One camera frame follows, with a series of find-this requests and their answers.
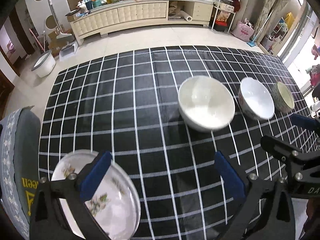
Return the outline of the green floral bowl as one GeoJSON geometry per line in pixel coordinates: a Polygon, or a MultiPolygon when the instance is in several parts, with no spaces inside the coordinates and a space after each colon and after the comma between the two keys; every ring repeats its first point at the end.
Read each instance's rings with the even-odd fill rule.
{"type": "Polygon", "coordinates": [[[281,113],[289,113],[295,108],[295,101],[291,91],[282,83],[277,82],[271,89],[275,108],[281,113]]]}

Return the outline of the floral white plate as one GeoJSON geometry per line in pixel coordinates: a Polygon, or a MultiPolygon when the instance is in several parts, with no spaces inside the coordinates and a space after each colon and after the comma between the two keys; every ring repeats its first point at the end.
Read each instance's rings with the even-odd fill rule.
{"type": "MultiPolygon", "coordinates": [[[[80,173],[98,155],[90,150],[77,150],[65,155],[57,164],[52,180],[66,179],[80,173]]],[[[111,162],[87,208],[110,239],[130,239],[138,229],[141,207],[137,190],[127,173],[111,162]]]]}

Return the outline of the white bowl red pattern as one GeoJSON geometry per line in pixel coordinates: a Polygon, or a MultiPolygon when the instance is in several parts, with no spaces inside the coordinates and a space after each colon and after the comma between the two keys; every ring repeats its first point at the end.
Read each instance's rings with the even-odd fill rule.
{"type": "Polygon", "coordinates": [[[238,102],[242,112],[253,120],[265,121],[274,116],[274,102],[270,92],[252,77],[241,80],[238,102]]]}

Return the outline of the plain white bowl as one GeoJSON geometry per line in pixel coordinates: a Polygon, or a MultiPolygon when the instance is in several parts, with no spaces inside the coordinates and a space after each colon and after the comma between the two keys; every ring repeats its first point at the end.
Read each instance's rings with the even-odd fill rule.
{"type": "Polygon", "coordinates": [[[213,132],[231,124],[235,102],[225,85],[215,78],[194,76],[178,90],[178,106],[184,122],[198,132],[213,132]]]}

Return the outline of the grey embroidered chair cover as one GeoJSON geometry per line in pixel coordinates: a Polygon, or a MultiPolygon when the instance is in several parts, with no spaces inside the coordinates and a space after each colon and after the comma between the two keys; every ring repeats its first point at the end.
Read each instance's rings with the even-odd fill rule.
{"type": "Polygon", "coordinates": [[[1,120],[1,206],[16,231],[29,239],[31,206],[39,184],[41,122],[30,107],[1,120]]]}

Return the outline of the black white checked tablecloth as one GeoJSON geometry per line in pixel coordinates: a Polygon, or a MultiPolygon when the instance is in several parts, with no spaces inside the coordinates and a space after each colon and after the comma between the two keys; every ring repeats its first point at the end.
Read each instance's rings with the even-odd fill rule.
{"type": "Polygon", "coordinates": [[[260,178],[285,176],[284,165],[260,147],[270,134],[304,152],[317,150],[315,133],[288,114],[255,121],[236,108],[227,127],[199,133],[178,110],[178,89],[192,76],[210,76],[238,98],[245,77],[266,88],[280,81],[291,90],[294,111],[306,102],[280,59],[221,47],[158,47],[104,56],[61,71],[43,117],[39,175],[50,178],[67,153],[110,151],[132,179],[142,207],[134,239],[215,239],[237,205],[221,184],[214,153],[221,151],[260,178]]]}

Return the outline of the pink shopping bag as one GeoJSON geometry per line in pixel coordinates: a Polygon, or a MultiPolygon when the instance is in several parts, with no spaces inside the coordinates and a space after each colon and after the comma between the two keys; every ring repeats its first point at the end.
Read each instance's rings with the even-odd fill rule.
{"type": "Polygon", "coordinates": [[[244,19],[242,22],[239,21],[232,31],[233,36],[244,42],[249,42],[253,34],[254,28],[248,19],[244,19]]]}

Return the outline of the patterned beige curtain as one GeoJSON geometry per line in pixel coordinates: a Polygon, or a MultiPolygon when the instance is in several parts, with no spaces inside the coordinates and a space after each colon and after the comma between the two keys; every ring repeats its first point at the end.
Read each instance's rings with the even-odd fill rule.
{"type": "Polygon", "coordinates": [[[267,18],[277,0],[257,0],[258,2],[258,18],[254,24],[253,39],[259,36],[259,32],[263,29],[267,18]]]}

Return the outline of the white grey bucket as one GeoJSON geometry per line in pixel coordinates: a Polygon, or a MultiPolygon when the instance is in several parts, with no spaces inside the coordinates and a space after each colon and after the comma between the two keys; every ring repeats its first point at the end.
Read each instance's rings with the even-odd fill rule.
{"type": "Polygon", "coordinates": [[[43,78],[52,72],[55,65],[56,61],[52,55],[52,51],[48,50],[40,55],[34,66],[31,68],[31,71],[38,77],[43,78]]]}

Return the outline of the grey dustpan and broom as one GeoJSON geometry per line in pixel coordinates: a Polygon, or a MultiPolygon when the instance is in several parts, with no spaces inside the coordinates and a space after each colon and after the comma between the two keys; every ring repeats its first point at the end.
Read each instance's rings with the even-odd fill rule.
{"type": "Polygon", "coordinates": [[[56,23],[56,30],[57,30],[56,42],[60,41],[65,43],[65,45],[62,47],[52,45],[52,48],[51,48],[52,55],[56,59],[59,57],[60,60],[64,60],[70,57],[71,55],[74,55],[79,45],[73,34],[66,33],[63,31],[63,28],[61,27],[59,19],[57,18],[56,12],[54,10],[52,0],[47,0],[47,1],[48,1],[49,9],[52,13],[53,19],[56,23]]]}

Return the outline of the white paper roll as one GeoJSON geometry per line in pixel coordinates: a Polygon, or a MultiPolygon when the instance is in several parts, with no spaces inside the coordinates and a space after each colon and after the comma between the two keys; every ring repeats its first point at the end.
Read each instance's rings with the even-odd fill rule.
{"type": "Polygon", "coordinates": [[[188,14],[186,13],[185,11],[183,10],[180,10],[179,14],[187,21],[187,22],[191,22],[193,20],[193,18],[188,14]]]}

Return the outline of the cream TV cabinet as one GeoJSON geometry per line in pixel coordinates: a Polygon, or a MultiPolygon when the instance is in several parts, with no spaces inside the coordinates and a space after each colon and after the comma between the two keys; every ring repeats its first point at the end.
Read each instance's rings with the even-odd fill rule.
{"type": "Polygon", "coordinates": [[[194,24],[207,27],[213,10],[211,0],[127,0],[92,9],[86,16],[71,22],[79,45],[85,38],[115,31],[154,25],[194,24]],[[180,10],[193,20],[187,22],[180,10]]]}

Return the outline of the wooden arched frame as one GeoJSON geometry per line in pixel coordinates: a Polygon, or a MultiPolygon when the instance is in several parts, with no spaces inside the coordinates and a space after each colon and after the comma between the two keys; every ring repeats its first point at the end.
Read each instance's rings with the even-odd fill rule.
{"type": "Polygon", "coordinates": [[[259,38],[262,51],[273,56],[283,54],[307,11],[306,0],[276,0],[259,38]]]}

